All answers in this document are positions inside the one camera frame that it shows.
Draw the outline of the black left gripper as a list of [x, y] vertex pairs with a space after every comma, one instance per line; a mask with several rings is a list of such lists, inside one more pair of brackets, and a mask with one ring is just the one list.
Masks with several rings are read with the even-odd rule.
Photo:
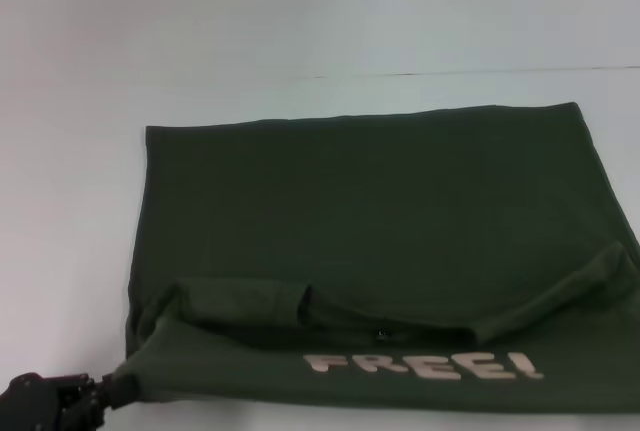
[[20, 375], [1, 394], [1, 431], [97, 431], [105, 424], [111, 384], [110, 375], [102, 381], [88, 374]]

